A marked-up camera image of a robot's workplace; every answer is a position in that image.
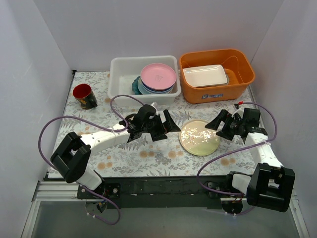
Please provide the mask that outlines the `blue round plate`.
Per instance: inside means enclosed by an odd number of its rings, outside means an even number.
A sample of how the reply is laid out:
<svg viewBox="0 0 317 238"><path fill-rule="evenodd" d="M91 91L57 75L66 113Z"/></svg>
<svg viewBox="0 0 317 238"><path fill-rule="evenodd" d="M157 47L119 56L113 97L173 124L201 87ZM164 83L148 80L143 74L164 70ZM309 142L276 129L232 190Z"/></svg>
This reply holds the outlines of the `blue round plate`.
<svg viewBox="0 0 317 238"><path fill-rule="evenodd" d="M173 87L174 87L174 85L173 85L173 86L171 86L171 87L169 87L169 88L167 88L167 89L158 90L158 89L153 89L153 88L148 87L141 79L140 79L140 82L141 82L142 86L143 86L145 89L147 89L148 91L157 92L157 93L165 93L165 92L167 92L167 91L171 91L171 90L173 89Z"/></svg>

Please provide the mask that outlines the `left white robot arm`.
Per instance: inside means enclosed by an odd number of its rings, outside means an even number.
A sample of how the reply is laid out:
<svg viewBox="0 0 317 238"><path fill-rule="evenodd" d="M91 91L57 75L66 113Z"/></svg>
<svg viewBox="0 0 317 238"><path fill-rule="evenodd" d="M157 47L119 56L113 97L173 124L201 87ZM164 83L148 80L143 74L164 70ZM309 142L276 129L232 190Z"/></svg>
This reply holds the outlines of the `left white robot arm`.
<svg viewBox="0 0 317 238"><path fill-rule="evenodd" d="M94 198L105 194L102 177L88 167L91 156L119 144L127 144L150 134L152 141L167 139L169 132L179 132L168 110L163 111L165 121L161 120L154 104L144 104L137 113L128 115L109 130L78 135L68 133L50 158L55 169L67 183L76 182L85 186Z"/></svg>

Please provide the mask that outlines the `cream round plate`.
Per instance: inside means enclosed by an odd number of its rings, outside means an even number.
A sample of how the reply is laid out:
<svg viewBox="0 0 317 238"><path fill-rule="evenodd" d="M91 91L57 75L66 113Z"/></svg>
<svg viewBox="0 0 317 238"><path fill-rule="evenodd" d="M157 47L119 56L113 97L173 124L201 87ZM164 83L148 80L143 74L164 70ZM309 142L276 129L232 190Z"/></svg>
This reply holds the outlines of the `cream round plate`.
<svg viewBox="0 0 317 238"><path fill-rule="evenodd" d="M220 138L216 135L216 131L205 128L207 123L201 119L194 119L182 126L179 141L190 154L207 156L218 148Z"/></svg>

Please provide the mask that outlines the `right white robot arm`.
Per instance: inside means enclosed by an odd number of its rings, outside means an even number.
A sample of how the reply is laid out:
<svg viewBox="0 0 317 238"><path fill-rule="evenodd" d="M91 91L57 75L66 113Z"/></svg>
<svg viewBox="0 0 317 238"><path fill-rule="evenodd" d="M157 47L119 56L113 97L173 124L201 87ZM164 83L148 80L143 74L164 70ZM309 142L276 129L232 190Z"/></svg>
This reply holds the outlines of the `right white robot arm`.
<svg viewBox="0 0 317 238"><path fill-rule="evenodd" d="M243 195L251 206L286 212L295 172L284 167L275 156L267 131L260 127L260 110L242 109L238 104L235 108L232 114L221 110L205 128L215 130L217 136L227 140L239 136L245 149L251 153L256 167L252 175L230 172L218 193L230 197Z"/></svg>

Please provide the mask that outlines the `pink round plate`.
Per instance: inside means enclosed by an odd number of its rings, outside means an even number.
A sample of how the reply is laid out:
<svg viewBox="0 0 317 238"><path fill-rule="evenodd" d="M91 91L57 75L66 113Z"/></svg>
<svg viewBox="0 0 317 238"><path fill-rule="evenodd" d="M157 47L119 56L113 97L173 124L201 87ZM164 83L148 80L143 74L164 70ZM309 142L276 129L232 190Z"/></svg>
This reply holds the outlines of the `pink round plate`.
<svg viewBox="0 0 317 238"><path fill-rule="evenodd" d="M145 66L140 74L141 81L154 90L166 90L176 83L176 72L168 65L153 63Z"/></svg>

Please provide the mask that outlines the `teal scalloped plate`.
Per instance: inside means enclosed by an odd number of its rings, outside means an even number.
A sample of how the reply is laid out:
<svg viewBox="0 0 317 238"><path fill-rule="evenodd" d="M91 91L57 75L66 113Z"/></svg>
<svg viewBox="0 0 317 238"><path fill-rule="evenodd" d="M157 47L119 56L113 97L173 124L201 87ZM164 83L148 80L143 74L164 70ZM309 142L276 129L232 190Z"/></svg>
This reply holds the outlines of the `teal scalloped plate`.
<svg viewBox="0 0 317 238"><path fill-rule="evenodd" d="M138 88L138 81L140 79L140 76L138 76L132 83L132 92L135 94L135 95L141 95L142 93L140 92L139 88Z"/></svg>

